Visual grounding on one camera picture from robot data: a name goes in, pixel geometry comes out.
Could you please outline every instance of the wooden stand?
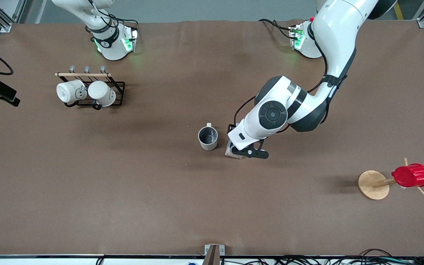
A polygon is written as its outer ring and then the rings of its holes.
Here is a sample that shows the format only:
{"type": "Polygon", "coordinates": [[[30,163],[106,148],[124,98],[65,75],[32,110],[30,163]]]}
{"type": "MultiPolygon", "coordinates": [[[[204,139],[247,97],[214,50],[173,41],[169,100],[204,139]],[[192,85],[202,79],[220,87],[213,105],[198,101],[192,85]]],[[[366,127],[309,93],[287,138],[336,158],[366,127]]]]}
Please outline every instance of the wooden stand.
{"type": "Polygon", "coordinates": [[[380,200],[389,194],[389,184],[395,183],[393,179],[387,179],[380,172],[368,170],[360,174],[358,188],[369,199],[380,200]]]}
{"type": "MultiPolygon", "coordinates": [[[[84,68],[84,73],[76,73],[74,72],[74,66],[70,66],[69,73],[55,73],[56,77],[60,77],[63,82],[68,82],[67,77],[73,77],[74,79],[80,80],[84,84],[83,89],[88,89],[89,85],[94,81],[99,81],[99,78],[106,79],[105,82],[111,89],[117,90],[116,92],[116,100],[111,104],[111,106],[122,106],[123,96],[125,91],[125,82],[117,82],[113,79],[112,75],[106,72],[106,67],[101,66],[101,73],[99,74],[91,74],[89,72],[89,67],[84,68]]],[[[64,104],[66,107],[74,107],[74,106],[91,106],[95,110],[100,110],[102,105],[96,104],[96,100],[92,99],[89,95],[85,99],[80,99],[74,101],[71,104],[64,104]]]]}

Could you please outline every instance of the green indicator light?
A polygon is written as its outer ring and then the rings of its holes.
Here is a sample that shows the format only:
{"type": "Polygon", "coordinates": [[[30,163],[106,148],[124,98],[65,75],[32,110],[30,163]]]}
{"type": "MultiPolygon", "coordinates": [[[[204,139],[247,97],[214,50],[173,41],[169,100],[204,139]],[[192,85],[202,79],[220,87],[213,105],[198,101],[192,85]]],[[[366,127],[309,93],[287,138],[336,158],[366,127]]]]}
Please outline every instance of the green indicator light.
{"type": "Polygon", "coordinates": [[[94,40],[94,43],[96,44],[96,47],[98,48],[98,52],[101,52],[101,48],[99,48],[98,42],[94,40]]]}
{"type": "Polygon", "coordinates": [[[123,44],[125,46],[125,50],[127,50],[128,52],[132,50],[132,42],[130,40],[125,40],[122,39],[123,44]]]}

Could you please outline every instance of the gray mug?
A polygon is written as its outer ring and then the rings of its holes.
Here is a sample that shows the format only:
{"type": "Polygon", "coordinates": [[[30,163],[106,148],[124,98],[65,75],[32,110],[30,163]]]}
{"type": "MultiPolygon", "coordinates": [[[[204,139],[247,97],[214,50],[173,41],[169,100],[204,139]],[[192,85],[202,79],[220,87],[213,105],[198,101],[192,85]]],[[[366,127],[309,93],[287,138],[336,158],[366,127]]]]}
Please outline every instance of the gray mug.
{"type": "Polygon", "coordinates": [[[204,150],[210,151],[217,147],[217,139],[219,138],[219,134],[217,133],[217,130],[212,127],[211,123],[207,123],[207,126],[199,130],[197,138],[199,139],[199,143],[201,144],[202,148],[204,150]]]}

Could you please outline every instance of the red cup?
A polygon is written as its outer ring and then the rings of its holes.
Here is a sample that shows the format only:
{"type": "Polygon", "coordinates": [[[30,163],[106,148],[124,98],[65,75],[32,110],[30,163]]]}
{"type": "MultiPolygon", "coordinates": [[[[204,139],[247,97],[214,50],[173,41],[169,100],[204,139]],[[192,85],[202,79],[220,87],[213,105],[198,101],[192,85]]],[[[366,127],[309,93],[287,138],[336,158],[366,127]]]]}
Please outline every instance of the red cup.
{"type": "Polygon", "coordinates": [[[424,165],[401,166],[392,172],[392,177],[402,187],[424,187],[424,165]]]}

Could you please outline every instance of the brown paper sheet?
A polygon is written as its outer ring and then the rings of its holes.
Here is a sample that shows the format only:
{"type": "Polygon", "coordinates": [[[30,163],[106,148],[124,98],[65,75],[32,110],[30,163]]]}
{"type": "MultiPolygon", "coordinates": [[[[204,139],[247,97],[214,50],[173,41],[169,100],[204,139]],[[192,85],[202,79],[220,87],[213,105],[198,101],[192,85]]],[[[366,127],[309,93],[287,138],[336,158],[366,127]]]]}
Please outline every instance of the brown paper sheet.
{"type": "MultiPolygon", "coordinates": [[[[0,37],[21,99],[0,101],[0,254],[424,255],[424,196],[371,201],[358,175],[424,164],[424,29],[367,21],[327,121],[270,137],[267,160],[225,157],[233,114],[270,78],[322,77],[261,22],[141,24],[138,53],[110,62],[84,25],[19,25],[0,37]],[[55,72],[101,65],[124,106],[67,108],[55,72]],[[198,130],[211,122],[217,149],[198,130]]],[[[239,114],[241,119],[251,106],[239,114]]]]}

